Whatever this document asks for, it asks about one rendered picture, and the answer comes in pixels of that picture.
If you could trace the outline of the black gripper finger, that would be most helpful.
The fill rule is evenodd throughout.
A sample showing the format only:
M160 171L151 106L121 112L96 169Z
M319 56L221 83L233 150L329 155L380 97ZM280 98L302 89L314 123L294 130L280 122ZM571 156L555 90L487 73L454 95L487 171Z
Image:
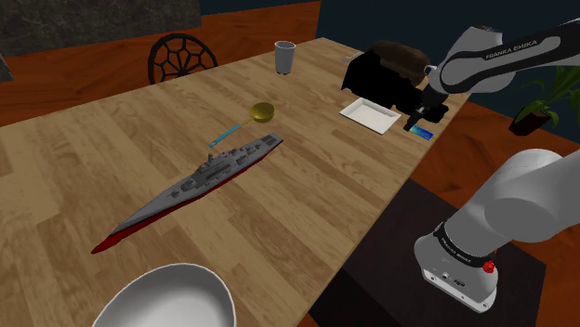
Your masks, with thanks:
M424 110L425 107L424 106L419 106L417 107L415 110L412 111L412 113L409 115L409 118L405 124L405 126L403 127L403 129L405 131L410 131L411 128L416 125L416 123L421 120L424 116Z

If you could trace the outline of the white rectangular tray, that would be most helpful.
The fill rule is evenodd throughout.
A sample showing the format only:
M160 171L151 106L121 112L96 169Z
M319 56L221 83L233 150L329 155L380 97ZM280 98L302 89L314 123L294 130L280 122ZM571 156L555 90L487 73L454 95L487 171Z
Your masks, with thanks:
M354 100L339 113L380 135L384 135L402 116L366 98Z

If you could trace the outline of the green potted plant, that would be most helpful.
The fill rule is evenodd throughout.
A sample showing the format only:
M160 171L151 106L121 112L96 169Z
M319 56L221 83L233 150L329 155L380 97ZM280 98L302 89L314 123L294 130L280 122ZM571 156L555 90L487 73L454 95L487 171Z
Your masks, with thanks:
M580 126L580 66L559 66L556 70L556 77L548 91L541 80L522 86L539 85L541 93L538 99L523 107L512 120L508 130L515 136L528 136L548 121L557 126L560 117L551 109L551 105L565 99L569 100L571 110L577 111L577 124Z

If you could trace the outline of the dark robot stand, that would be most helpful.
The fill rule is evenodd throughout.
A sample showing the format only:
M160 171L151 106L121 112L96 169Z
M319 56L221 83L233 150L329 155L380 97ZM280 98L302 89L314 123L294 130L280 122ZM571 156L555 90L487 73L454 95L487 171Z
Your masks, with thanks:
M477 313L429 284L417 238L455 208L407 180L310 309L319 327L535 327L546 266L512 243L497 254L493 306Z

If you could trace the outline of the wooden table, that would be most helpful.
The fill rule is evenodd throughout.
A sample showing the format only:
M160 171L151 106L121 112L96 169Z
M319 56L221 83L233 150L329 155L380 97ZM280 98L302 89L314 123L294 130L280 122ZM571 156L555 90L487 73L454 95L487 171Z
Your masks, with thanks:
M287 75L265 53L0 127L0 327L91 327L136 277L184 262L227 284L239 327L295 327L430 147L339 113L351 54L319 38ZM209 147L259 102L268 122ZM209 153L268 133L283 142L262 161L91 253Z

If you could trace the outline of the grey cup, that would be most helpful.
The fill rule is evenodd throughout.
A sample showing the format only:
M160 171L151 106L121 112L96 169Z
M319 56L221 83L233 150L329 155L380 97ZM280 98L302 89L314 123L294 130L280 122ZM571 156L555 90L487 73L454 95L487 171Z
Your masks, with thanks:
M292 65L296 45L289 41L277 41L274 44L275 52L275 70L279 74L289 74L292 71Z

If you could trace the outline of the grey model warship red hull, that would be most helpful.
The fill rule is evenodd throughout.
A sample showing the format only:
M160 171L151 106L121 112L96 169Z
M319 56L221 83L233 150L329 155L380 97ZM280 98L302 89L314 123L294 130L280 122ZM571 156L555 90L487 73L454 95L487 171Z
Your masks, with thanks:
M282 142L281 137L271 133L218 156L209 153L207 161L191 175L162 191L136 213L119 223L91 253L105 251L180 207L203 198L261 161Z

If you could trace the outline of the black round-backed chair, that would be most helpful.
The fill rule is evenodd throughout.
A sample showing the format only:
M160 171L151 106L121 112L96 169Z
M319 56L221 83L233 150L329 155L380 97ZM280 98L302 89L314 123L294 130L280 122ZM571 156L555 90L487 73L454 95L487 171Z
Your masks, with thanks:
M198 38L186 33L170 33L152 45L147 74L149 83L154 85L217 66L215 54Z

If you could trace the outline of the white bowl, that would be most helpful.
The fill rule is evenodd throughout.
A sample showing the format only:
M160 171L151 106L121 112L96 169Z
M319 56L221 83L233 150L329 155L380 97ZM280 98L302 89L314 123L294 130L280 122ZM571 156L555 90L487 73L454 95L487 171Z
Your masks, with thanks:
M211 269L177 263L134 279L91 327L238 327L231 292Z

